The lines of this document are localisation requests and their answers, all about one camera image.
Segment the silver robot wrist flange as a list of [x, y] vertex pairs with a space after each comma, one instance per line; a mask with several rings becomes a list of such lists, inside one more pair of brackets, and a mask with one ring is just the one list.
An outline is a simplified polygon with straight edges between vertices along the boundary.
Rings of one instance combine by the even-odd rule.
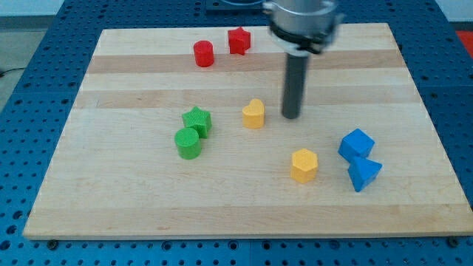
[[334, 0], [270, 0], [262, 3], [262, 9], [275, 44], [298, 57], [323, 53], [344, 19]]

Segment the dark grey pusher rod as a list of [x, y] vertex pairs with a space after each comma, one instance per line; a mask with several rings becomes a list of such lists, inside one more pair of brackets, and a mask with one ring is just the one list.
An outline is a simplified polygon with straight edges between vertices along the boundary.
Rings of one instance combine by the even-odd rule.
[[300, 116], [308, 59], [287, 54], [282, 97], [282, 115], [287, 119]]

